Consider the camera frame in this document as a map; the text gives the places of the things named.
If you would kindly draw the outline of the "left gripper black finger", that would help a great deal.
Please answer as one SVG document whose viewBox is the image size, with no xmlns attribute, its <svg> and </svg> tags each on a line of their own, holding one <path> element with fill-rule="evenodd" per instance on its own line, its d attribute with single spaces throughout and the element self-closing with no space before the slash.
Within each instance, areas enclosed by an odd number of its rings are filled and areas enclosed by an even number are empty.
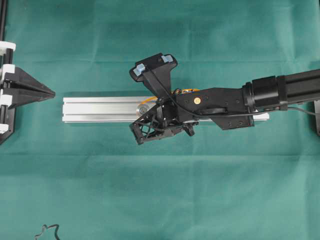
<svg viewBox="0 0 320 240">
<path fill-rule="evenodd" d="M 10 83 L 10 87 L 14 89 L 24 89 L 46 94 L 55 94 L 50 88 L 42 84 L 20 67 L 15 67 L 14 73 L 6 72 L 4 80 Z"/>
<path fill-rule="evenodd" d="M 27 105 L 34 102 L 42 102 L 54 98 L 55 92 L 41 92 L 21 88 L 4 88 L 3 105 L 9 109 Z"/>
</svg>

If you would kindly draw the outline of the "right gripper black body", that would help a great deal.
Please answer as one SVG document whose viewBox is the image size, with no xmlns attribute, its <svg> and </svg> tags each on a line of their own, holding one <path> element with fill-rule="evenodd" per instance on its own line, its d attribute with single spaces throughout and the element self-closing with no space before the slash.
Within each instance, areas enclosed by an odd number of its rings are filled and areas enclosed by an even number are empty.
<svg viewBox="0 0 320 240">
<path fill-rule="evenodd" d="M 173 99 L 157 99 L 155 105 L 139 117 L 129 128 L 137 144 L 174 137 L 186 133 L 195 134 L 194 126 L 200 118 L 199 96 L 174 96 Z"/>
</svg>

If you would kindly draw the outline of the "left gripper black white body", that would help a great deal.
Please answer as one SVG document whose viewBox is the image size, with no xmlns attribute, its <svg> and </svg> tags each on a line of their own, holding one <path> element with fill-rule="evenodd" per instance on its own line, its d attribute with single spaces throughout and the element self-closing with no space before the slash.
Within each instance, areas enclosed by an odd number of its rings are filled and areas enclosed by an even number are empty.
<svg viewBox="0 0 320 240">
<path fill-rule="evenodd" d="M 16 44 L 7 41 L 0 42 L 0 144 L 3 144 L 13 133 L 15 127 L 15 109 L 10 109 L 13 95 L 8 92 L 11 83 L 5 79 L 6 74 L 15 73 L 12 64 Z"/>
</svg>

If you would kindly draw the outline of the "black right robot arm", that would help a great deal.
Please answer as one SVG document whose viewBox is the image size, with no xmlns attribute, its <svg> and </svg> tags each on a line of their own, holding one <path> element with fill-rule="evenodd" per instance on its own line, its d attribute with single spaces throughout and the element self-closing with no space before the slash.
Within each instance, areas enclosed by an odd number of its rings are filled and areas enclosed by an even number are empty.
<svg viewBox="0 0 320 240">
<path fill-rule="evenodd" d="M 287 111 L 294 104 L 320 98 L 318 69 L 269 76 L 247 82 L 241 88 L 208 88 L 183 93 L 171 90 L 170 70 L 146 69 L 137 78 L 154 91 L 156 104 L 129 127 L 136 142 L 193 136 L 194 126 L 211 120 L 222 130 L 253 127 L 254 116 Z"/>
</svg>

